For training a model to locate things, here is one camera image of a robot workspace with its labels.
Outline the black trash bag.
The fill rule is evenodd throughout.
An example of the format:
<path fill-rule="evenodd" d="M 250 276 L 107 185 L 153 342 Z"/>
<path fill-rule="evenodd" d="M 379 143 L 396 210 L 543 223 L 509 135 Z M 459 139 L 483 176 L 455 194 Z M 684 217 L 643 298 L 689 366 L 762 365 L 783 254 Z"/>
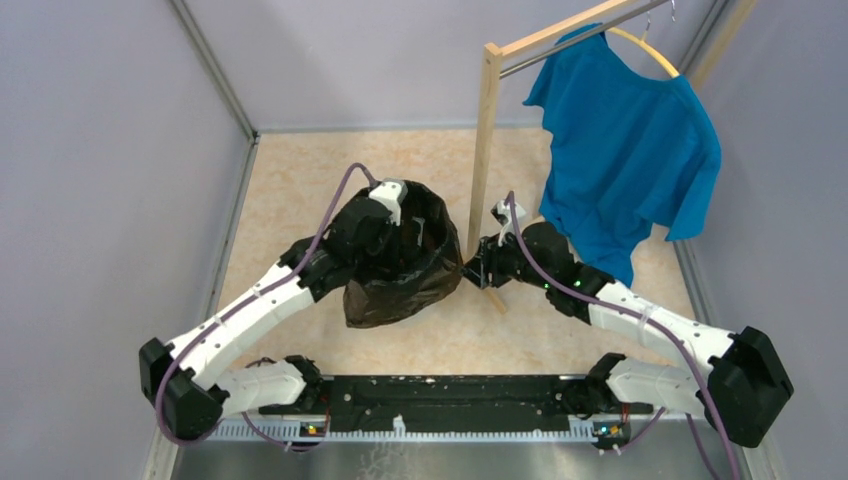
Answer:
<path fill-rule="evenodd" d="M 374 272 L 357 267 L 345 286 L 346 326 L 368 329 L 407 319 L 451 295 L 460 281 L 461 245 L 445 201 L 426 185 L 407 180 L 402 218 L 426 217 L 426 256 L 412 272 Z"/>

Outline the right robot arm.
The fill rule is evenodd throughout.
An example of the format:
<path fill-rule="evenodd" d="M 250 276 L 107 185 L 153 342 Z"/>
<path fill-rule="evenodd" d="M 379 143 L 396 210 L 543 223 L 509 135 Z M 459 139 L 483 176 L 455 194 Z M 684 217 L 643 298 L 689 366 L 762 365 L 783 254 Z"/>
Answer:
<path fill-rule="evenodd" d="M 713 327 L 646 300 L 576 260 L 566 237 L 548 222 L 532 224 L 520 236 L 481 238 L 463 274 L 480 289 L 512 280 L 539 287 L 564 315 L 627 336 L 667 359 L 659 365 L 604 355 L 586 385 L 589 404 L 600 412 L 645 403 L 702 413 L 731 443 L 756 448 L 794 393 L 766 333 L 751 326 L 739 332 Z"/>

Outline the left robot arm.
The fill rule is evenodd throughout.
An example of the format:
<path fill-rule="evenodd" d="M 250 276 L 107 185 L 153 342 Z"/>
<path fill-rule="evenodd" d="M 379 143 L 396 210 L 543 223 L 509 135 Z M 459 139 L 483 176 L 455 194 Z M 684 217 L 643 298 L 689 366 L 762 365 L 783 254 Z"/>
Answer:
<path fill-rule="evenodd" d="M 229 371 L 275 326 L 346 285 L 354 275 L 423 243 L 426 221 L 411 207 L 369 197 L 349 200 L 317 234 L 300 239 L 245 293 L 194 329 L 139 349 L 140 386 L 160 432 L 186 446 L 208 437 L 228 415 L 266 404 L 308 413 L 320 386 L 299 363 Z"/>

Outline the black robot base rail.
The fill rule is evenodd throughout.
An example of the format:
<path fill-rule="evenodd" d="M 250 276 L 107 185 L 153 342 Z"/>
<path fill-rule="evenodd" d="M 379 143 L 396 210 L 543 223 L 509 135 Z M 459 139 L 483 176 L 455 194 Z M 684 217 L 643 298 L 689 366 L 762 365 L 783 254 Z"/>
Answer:
<path fill-rule="evenodd" d="M 650 414 L 595 380 L 571 375 L 337 375 L 292 405 L 260 408 L 300 424 L 297 439 L 565 440 L 627 438 L 623 420 Z"/>

